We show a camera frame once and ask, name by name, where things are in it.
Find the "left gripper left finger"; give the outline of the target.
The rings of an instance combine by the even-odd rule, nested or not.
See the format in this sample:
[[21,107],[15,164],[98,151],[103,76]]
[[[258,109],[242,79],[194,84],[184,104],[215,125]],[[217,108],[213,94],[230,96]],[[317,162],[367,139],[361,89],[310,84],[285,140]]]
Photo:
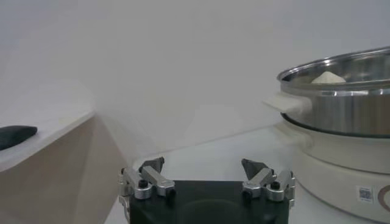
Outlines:
[[138,169],[125,167],[119,171],[118,195],[125,213],[130,212],[132,197],[141,201],[148,200],[152,198],[153,192],[164,198],[167,204],[173,203],[176,197],[176,184],[161,175],[164,163],[164,157],[159,157],[145,161]]

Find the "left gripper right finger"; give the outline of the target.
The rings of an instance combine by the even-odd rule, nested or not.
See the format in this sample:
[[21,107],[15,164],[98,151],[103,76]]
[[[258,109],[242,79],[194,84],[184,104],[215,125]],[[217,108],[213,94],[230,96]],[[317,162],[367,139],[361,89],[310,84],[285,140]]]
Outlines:
[[269,201],[287,200],[289,207],[295,205],[296,178],[292,171],[283,170],[279,174],[265,163],[242,159],[241,165],[247,176],[242,183],[242,195],[245,202],[265,196]]

